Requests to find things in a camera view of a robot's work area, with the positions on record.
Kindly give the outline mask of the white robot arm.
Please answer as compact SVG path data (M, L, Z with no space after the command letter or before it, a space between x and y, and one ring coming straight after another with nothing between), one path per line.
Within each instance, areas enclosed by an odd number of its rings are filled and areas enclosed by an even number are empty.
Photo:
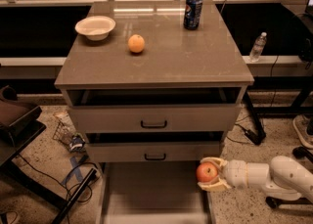
M208 192L255 188L272 199L313 202L313 174L291 157L277 156L270 163L205 157L196 176L199 187Z

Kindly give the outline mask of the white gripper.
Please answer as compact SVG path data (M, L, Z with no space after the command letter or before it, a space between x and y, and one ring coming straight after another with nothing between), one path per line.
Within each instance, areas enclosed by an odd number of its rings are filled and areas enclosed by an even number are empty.
M214 178L210 182L199 182L198 186L208 192L223 192L232 187L246 188L247 183L247 163L242 160L227 161L220 157L204 157L201 163L211 162L218 170L223 170L225 179Z

